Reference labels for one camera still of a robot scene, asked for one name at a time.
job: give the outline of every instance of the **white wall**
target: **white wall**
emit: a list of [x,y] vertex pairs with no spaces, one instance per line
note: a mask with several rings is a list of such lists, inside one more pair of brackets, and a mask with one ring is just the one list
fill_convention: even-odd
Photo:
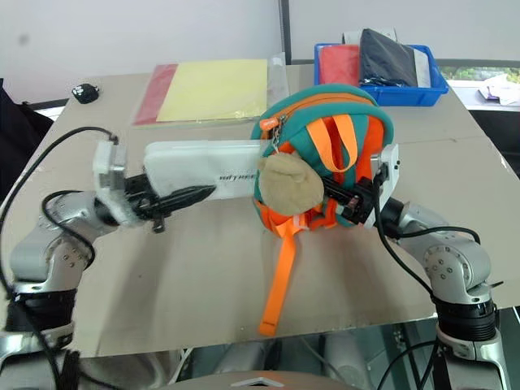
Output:
[[520,61],[519,17],[518,0],[291,0],[292,59],[312,59],[315,43],[343,31],[395,27],[438,59]]
[[86,76],[280,51],[277,0],[0,0],[0,77],[17,102],[69,97]]

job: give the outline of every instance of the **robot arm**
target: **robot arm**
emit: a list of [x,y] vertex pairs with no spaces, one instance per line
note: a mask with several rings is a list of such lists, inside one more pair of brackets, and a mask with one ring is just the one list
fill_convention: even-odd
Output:
[[[49,204],[54,219],[89,242],[113,232],[120,224],[134,225],[146,220],[154,222],[155,232],[161,232],[164,218],[171,212],[200,202],[215,190],[214,185],[199,185],[160,197],[147,175],[124,178],[124,160],[117,147],[120,146],[101,146],[98,150],[94,164],[96,193],[70,193]],[[430,280],[442,351],[442,359],[437,359],[442,361],[435,364],[435,370],[444,370],[443,378],[455,384],[467,376],[467,370],[478,367],[480,374],[497,381],[502,390],[511,389],[501,336],[496,329],[496,308],[491,287],[486,283],[491,270],[487,254],[479,244],[451,232],[406,236],[445,225],[445,221],[421,206],[403,205],[390,198],[399,171],[395,145],[385,149],[375,164],[378,177],[382,178],[379,204],[385,234],[421,263]],[[326,196],[340,204],[338,214],[366,227],[374,224],[375,192],[371,180],[360,181],[352,190],[331,180],[323,182]],[[17,299],[31,308],[33,319],[51,348],[62,349],[72,340],[74,296],[88,264],[88,248],[43,215],[11,255]],[[39,351],[37,338],[10,305],[6,328],[0,335],[0,363],[12,355]],[[474,388],[482,388],[482,382]]]
[[[492,286],[487,283],[491,274],[488,254],[479,242],[456,232],[428,232],[447,225],[433,211],[386,197],[397,181],[399,164],[391,154],[384,156],[378,157],[375,178],[382,182],[379,195],[386,202],[380,213],[384,234],[423,267],[439,319],[436,332],[441,354],[435,360],[435,385],[511,389],[501,334],[496,328]],[[323,182],[326,195],[343,205],[339,210],[342,216],[353,223],[373,224],[372,181],[362,180],[349,191],[332,180]]]

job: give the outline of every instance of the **window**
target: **window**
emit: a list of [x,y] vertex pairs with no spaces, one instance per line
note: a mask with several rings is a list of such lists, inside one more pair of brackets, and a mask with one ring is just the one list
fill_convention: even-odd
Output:
[[452,67],[440,66],[446,80],[484,81],[494,76],[507,74],[507,80],[520,84],[519,67]]

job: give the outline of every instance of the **black cloth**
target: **black cloth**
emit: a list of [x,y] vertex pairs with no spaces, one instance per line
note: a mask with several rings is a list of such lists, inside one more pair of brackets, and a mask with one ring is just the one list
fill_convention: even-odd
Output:
[[0,80],[0,202],[53,123],[25,103],[16,105],[1,85]]
[[365,28],[359,46],[360,85],[417,87],[414,49]]

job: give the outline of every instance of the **zipper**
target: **zipper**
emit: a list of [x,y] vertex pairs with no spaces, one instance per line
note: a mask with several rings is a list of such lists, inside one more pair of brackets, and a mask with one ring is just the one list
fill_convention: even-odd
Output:
[[280,110],[278,113],[273,115],[272,117],[268,119],[262,119],[259,123],[260,128],[262,129],[262,139],[268,140],[272,139],[273,147],[275,148],[276,152],[278,153],[278,143],[280,142],[280,133],[282,131],[282,127],[284,126],[285,122],[291,116],[293,116],[295,111],[300,110],[301,108],[306,108],[308,106],[315,106],[318,103],[324,103],[324,102],[363,102],[363,103],[370,103],[373,104],[369,99],[366,99],[364,97],[357,97],[356,95],[352,95],[351,93],[327,93],[327,95],[332,95],[330,97],[317,97],[317,98],[310,98],[309,100],[303,100],[300,101],[298,104],[295,104],[293,106],[285,107],[284,109]]

